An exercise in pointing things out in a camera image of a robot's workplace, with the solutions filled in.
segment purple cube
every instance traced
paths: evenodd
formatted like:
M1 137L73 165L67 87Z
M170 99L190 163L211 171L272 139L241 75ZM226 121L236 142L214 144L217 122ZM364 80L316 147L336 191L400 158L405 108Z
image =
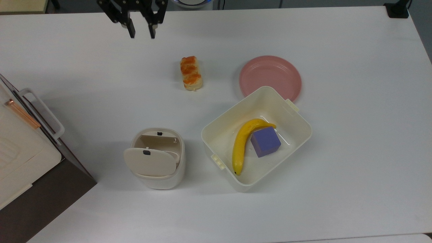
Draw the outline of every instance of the purple cube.
M252 145L258 158L276 152L280 147L280 140L273 127L267 127L253 132Z

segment yellow banana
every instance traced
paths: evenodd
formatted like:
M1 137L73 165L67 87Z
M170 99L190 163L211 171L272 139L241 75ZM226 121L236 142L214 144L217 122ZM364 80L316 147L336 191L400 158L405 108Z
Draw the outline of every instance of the yellow banana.
M276 128L275 124L266 122L263 119L252 119L246 122L238 131L235 137L234 148L232 149L232 167L236 175L240 175L243 169L243 161L245 160L245 146L249 135L258 128L273 127Z

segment white table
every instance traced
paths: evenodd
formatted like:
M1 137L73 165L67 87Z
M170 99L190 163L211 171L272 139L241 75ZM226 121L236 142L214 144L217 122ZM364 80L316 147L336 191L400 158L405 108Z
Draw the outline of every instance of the white table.
M392 235L379 237L346 238L335 240L300 241L301 243L430 243L431 238L424 234Z
M103 13L0 16L0 70L63 122L96 185L31 242L282 242L432 232L432 67L411 20L384 7L166 13L151 40ZM186 91L196 55L204 86ZM248 193L206 157L202 128L243 96L241 67L299 70L311 139ZM142 185L123 150L148 127L186 143L173 190Z

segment toy bread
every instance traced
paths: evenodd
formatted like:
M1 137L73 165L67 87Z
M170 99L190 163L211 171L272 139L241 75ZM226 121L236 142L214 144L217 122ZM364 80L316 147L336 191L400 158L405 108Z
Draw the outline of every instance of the toy bread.
M187 90L197 90L203 85L203 78L200 74L197 57L191 56L182 58L180 70L183 75L183 85Z

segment white bin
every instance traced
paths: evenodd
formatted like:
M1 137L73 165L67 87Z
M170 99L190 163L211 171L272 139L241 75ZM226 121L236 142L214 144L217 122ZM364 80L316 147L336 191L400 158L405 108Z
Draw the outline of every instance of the white bin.
M206 154L234 189L245 192L311 137L311 126L297 111L290 100L284 100L273 88L261 87L204 127L201 138ZM237 176L232 168L234 140L240 127L254 118L275 124L282 145L278 151L258 158L248 139L243 170Z
M132 174L152 189L171 189L183 179L186 167L184 141L168 128L147 128L124 151Z

